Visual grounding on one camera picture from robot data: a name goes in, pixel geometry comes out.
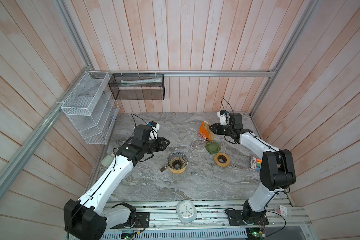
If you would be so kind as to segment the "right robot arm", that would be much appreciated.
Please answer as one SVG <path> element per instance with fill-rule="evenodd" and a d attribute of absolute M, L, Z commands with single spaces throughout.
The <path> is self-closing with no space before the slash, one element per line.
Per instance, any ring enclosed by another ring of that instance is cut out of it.
<path fill-rule="evenodd" d="M 289 150 L 273 147 L 258 138 L 253 131 L 245 129 L 241 114 L 221 110 L 217 115 L 220 122 L 209 126 L 209 129 L 216 135 L 232 138 L 234 143 L 248 148 L 262 161 L 261 183 L 252 197 L 245 201 L 242 210 L 245 224 L 258 224 L 272 198 L 296 182 L 293 155 Z"/>

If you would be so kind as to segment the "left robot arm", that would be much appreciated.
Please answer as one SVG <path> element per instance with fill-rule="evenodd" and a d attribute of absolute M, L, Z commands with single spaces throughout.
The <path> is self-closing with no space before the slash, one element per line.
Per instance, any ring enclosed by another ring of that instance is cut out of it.
<path fill-rule="evenodd" d="M 132 228 L 136 222 L 136 208 L 127 203 L 116 204 L 105 210 L 105 205 L 123 178 L 139 162 L 164 151 L 169 140 L 159 137 L 160 125 L 150 122 L 137 125 L 132 136 L 122 144 L 103 175 L 78 200 L 69 200 L 64 206 L 67 236 L 80 240 L 98 240 L 104 232 L 115 226 Z"/>

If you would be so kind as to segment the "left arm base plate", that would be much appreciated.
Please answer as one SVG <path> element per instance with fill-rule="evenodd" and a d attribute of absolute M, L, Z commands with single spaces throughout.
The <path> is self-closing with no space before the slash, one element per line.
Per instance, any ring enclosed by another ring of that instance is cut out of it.
<path fill-rule="evenodd" d="M 128 219 L 124 224 L 119 224 L 112 229 L 132 229 L 140 228 L 147 229 L 150 223 L 150 213 L 149 212 L 136 212 Z"/>

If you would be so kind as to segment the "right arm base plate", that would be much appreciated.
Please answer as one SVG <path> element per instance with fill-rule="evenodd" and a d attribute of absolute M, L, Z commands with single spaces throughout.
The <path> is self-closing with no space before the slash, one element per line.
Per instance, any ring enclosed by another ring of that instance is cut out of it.
<path fill-rule="evenodd" d="M 232 208 L 225 209 L 230 226 L 253 226 L 269 225 L 269 220 L 265 212 L 252 212 L 251 210 L 235 210 Z"/>

